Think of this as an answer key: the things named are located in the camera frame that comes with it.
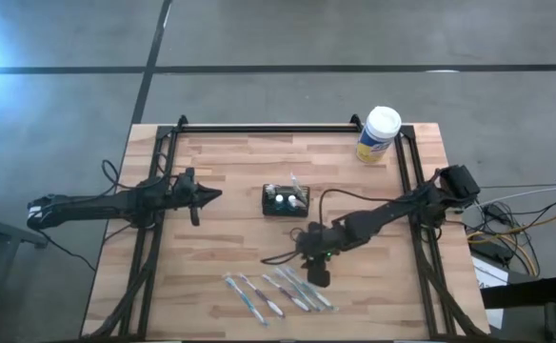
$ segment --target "yellow label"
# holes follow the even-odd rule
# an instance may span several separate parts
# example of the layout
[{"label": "yellow label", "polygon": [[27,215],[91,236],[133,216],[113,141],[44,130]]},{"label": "yellow label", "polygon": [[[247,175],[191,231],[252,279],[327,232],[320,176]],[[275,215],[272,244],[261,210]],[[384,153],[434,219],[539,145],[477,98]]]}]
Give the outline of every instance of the yellow label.
[{"label": "yellow label", "polygon": [[356,147],[356,155],[361,161],[366,163],[375,163],[382,159],[386,150],[374,150],[372,147],[365,145],[363,143],[359,143]]}]

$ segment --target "toothbrush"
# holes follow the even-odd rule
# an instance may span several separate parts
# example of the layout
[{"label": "toothbrush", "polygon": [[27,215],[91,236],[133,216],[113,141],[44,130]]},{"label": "toothbrush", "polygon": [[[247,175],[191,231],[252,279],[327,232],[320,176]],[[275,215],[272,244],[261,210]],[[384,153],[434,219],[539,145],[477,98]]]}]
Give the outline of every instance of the toothbrush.
[{"label": "toothbrush", "polygon": [[309,309],[308,305],[306,305],[306,303],[304,303],[303,301],[301,301],[301,300],[297,299],[296,297],[294,297],[293,295],[291,295],[287,290],[285,290],[284,287],[280,286],[278,283],[276,283],[274,280],[272,280],[271,277],[269,277],[265,274],[263,274],[261,276],[264,278],[264,280],[266,280],[267,282],[272,284],[274,287],[276,287],[278,289],[278,291],[280,291],[280,293],[285,295],[285,297],[290,299],[290,301],[294,302],[295,305],[299,306],[300,309],[304,310],[305,312],[310,312],[310,309]]},{"label": "toothbrush", "polygon": [[295,190],[297,196],[300,198],[299,200],[304,204],[304,206],[307,205],[308,200],[306,199],[304,191],[302,191],[301,186],[299,185],[299,180],[297,180],[297,177],[295,177],[293,173],[290,174],[290,180],[293,182],[293,189]]},{"label": "toothbrush", "polygon": [[257,293],[257,295],[259,295],[261,300],[265,301],[268,304],[268,306],[271,308],[272,311],[278,314],[278,316],[280,316],[281,318],[285,317],[285,314],[282,312],[282,310],[280,310],[278,305],[276,305],[273,301],[269,300],[269,298],[265,294],[263,294],[263,292],[261,292],[257,287],[255,287],[255,285],[253,285],[252,282],[250,282],[250,280],[248,280],[246,276],[244,276],[242,273],[239,273],[238,275],[244,282],[247,283],[247,285],[249,285],[255,291],[255,293]]},{"label": "toothbrush", "polygon": [[308,293],[312,293],[314,296],[318,298],[328,309],[332,311],[337,311],[338,309],[334,307],[328,299],[326,299],[322,294],[318,293],[318,291],[314,290],[308,282],[302,280],[297,272],[291,267],[285,267],[287,273],[293,278],[293,280],[297,281]]},{"label": "toothbrush", "polygon": [[311,305],[312,309],[314,309],[315,311],[319,312],[322,309],[316,305],[315,302],[312,301],[312,299],[310,299],[305,293],[304,291],[302,291],[299,286],[297,286],[297,284],[292,281],[290,278],[288,278],[288,276],[279,268],[274,268],[274,271],[278,274],[278,276],[284,278],[285,280],[288,281],[289,284],[291,284],[293,286],[293,289],[302,297],[304,298],[304,300],[306,300],[308,302],[309,305]]},{"label": "toothbrush", "polygon": [[238,285],[236,285],[236,282],[233,281],[233,279],[231,278],[231,276],[229,276],[229,273],[227,275],[224,276],[225,282],[228,283],[228,286],[230,288],[232,288],[233,290],[236,291],[236,293],[238,293],[238,295],[240,295],[240,298],[244,301],[245,304],[247,304],[248,310],[257,318],[259,319],[259,322],[261,322],[261,324],[263,326],[268,326],[269,323],[266,321],[266,319],[259,313],[259,311],[257,311],[257,309],[255,308],[254,305],[252,305],[252,302],[250,301],[250,299],[248,299],[247,295],[244,294],[244,292],[242,292],[242,290],[240,290],[240,288],[238,287]]}]

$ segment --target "black container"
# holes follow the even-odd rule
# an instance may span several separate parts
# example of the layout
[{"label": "black container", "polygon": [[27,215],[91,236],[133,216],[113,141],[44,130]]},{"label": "black container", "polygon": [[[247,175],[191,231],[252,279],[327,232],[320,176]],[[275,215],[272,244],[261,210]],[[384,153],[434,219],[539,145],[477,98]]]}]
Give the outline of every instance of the black container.
[{"label": "black container", "polygon": [[266,193],[267,186],[269,186],[269,184],[263,185],[263,189],[261,190],[261,206],[263,208],[263,215],[292,216],[292,217],[302,217],[302,218],[308,216],[309,187],[306,186],[301,187],[301,190],[303,191],[304,196],[306,197],[306,207],[293,209],[291,205],[288,203],[288,197],[290,195],[297,196],[297,194],[295,193],[295,189],[293,187],[274,185],[276,190],[276,195],[280,194],[285,198],[283,200],[284,204],[282,205],[282,207],[278,208],[276,206],[276,201],[274,200],[276,195],[270,198]]}]

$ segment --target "black floor stripe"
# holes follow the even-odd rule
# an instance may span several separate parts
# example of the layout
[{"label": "black floor stripe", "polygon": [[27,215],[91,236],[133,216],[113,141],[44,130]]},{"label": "black floor stripe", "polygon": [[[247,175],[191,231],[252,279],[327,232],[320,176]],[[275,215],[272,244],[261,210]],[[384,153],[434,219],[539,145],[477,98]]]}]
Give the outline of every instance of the black floor stripe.
[{"label": "black floor stripe", "polygon": [[147,103],[147,96],[149,95],[149,88],[151,87],[151,79],[153,78],[153,69],[157,62],[157,56],[160,53],[162,46],[162,38],[164,37],[164,30],[168,21],[168,14],[172,0],[164,0],[162,9],[160,10],[160,17],[157,20],[157,27],[155,28],[155,35],[153,36],[153,43],[151,44],[151,51],[149,52],[149,59],[143,74],[143,81],[141,88],[138,90],[136,97],[136,105],[134,106],[134,113],[132,114],[131,123],[140,124],[143,120],[143,112],[145,111],[145,104]]},{"label": "black floor stripe", "polygon": [[[159,45],[150,62],[157,62]],[[133,74],[143,73],[150,86],[153,74],[238,74],[322,72],[509,72],[556,71],[556,64],[517,65],[290,65],[290,66],[160,66],[160,67],[0,67],[0,74]]]},{"label": "black floor stripe", "polygon": [[145,67],[0,67],[0,74],[143,73]]},{"label": "black floor stripe", "polygon": [[290,65],[290,66],[166,66],[161,74],[239,74],[239,73],[315,73],[315,72],[509,72],[556,71],[556,64],[522,65]]}]

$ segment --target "white lid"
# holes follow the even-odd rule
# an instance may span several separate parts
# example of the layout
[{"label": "white lid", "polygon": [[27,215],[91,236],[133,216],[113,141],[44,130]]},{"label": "white lid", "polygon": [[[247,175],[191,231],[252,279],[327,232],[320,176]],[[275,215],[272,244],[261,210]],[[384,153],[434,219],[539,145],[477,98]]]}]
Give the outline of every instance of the white lid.
[{"label": "white lid", "polygon": [[367,117],[365,129],[377,138],[392,138],[401,129],[401,116],[389,107],[376,106]]}]

